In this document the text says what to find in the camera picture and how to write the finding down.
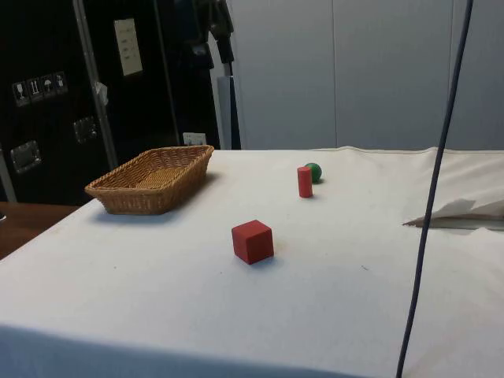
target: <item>electrical outlet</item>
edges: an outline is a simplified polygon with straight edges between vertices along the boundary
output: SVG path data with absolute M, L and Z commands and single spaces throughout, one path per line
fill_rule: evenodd
M 186 146 L 202 146 L 206 144 L 206 134 L 204 132 L 184 132 L 183 144 Z

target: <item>woven basket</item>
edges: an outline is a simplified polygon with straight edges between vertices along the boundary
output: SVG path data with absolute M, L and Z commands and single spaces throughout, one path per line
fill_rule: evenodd
M 205 181 L 212 146 L 148 150 L 86 186 L 111 214 L 163 214 Z

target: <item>brown wooden surface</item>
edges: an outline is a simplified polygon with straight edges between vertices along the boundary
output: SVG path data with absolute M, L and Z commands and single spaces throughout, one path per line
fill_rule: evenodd
M 77 206 L 35 205 L 0 202 L 0 260 L 53 226 Z

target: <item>wall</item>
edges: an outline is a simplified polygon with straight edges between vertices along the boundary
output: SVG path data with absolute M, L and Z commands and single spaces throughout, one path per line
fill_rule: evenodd
M 465 0 L 454 0 L 450 77 L 460 39 Z M 504 4 L 476 0 L 465 47 L 448 146 L 504 149 Z
M 332 0 L 233 0 L 247 149 L 335 145 Z
M 245 148 L 437 144 L 465 0 L 229 2 Z M 504 148 L 503 40 L 475 1 L 451 148 Z

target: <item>black cable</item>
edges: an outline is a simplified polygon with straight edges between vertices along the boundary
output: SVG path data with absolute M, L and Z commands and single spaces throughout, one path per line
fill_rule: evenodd
M 450 97 L 448 99 L 447 113 L 444 118 L 443 131 L 441 132 L 441 139 L 439 141 L 438 152 L 435 156 L 434 171 L 432 172 L 431 188 L 428 192 L 427 209 L 425 210 L 424 225 L 422 227 L 422 234 L 420 237 L 420 246 L 418 247 L 417 269 L 415 272 L 415 282 L 413 284 L 413 294 L 411 297 L 411 305 L 409 307 L 408 321 L 406 323 L 406 330 L 404 331 L 404 339 L 402 340 L 401 354 L 397 365 L 396 378 L 402 377 L 402 370 L 404 368 L 404 361 L 406 359 L 406 352 L 408 350 L 408 343 L 410 341 L 411 328 L 413 327 L 413 320 L 415 318 L 415 310 L 417 309 L 418 293 L 420 291 L 420 280 L 422 276 L 422 267 L 424 265 L 425 244 L 427 242 L 428 229 L 431 225 L 432 207 L 434 206 L 435 189 L 438 185 L 439 170 L 441 169 L 441 161 L 445 145 L 447 144 L 448 129 L 451 123 L 451 114 L 454 111 L 455 98 L 457 97 L 458 77 L 460 76 L 460 68 L 462 64 L 462 57 L 464 56 L 465 41 L 471 22 L 471 13 L 473 11 L 473 0 L 467 1 L 465 7 L 464 25 L 462 27 L 462 36 L 458 45 L 457 60 L 455 61 L 455 70 L 451 82 Z

